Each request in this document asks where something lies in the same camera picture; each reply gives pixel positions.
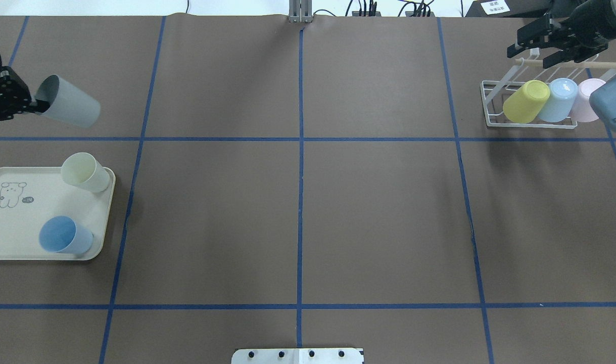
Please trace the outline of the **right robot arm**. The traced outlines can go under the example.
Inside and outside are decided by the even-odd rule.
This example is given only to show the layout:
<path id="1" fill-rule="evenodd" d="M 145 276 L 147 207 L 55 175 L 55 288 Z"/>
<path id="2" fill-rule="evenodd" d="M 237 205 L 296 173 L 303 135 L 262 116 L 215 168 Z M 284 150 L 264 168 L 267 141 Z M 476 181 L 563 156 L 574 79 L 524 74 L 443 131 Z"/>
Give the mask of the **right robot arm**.
<path id="1" fill-rule="evenodd" d="M 576 64 L 608 49 L 616 39 L 616 1 L 582 1 L 568 15 L 555 15 L 554 6 L 516 31 L 516 42 L 507 48 L 508 58 L 526 49 L 555 48 L 543 59 L 543 68 L 573 61 Z M 616 132 L 616 76 L 595 90 L 589 104 L 596 116 Z"/>

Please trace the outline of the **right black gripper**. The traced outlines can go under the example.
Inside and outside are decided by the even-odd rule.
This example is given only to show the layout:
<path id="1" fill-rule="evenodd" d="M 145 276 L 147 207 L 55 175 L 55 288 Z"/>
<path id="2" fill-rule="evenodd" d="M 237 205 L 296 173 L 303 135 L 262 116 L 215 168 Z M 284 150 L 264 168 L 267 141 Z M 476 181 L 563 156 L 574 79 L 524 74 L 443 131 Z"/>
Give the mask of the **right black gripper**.
<path id="1" fill-rule="evenodd" d="M 528 49 L 558 49 L 542 60 L 543 68 L 575 62 L 599 54 L 599 48 L 616 38 L 616 2 L 582 1 L 560 21 L 538 18 L 516 31 L 516 43 L 507 48 L 507 57 Z"/>

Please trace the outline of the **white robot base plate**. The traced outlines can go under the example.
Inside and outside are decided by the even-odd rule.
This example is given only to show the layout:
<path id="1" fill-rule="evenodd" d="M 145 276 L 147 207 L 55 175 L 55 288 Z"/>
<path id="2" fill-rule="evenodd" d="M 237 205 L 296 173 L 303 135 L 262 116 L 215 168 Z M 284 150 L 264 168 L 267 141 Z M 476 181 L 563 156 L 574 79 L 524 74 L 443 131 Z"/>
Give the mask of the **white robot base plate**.
<path id="1" fill-rule="evenodd" d="M 361 348 L 238 349 L 231 363 L 364 363 Z"/>

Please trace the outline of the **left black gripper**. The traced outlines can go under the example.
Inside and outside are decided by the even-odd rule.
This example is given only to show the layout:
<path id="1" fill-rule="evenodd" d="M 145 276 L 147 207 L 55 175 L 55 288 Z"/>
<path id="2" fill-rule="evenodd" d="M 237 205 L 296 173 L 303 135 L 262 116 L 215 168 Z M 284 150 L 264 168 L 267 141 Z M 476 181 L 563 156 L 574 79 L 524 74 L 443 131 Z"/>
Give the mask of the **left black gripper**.
<path id="1" fill-rule="evenodd" d="M 0 72 L 0 121 L 11 120 L 17 114 L 26 112 L 46 113 L 51 104 L 47 101 L 33 101 L 30 90 L 19 74 L 9 66 Z"/>

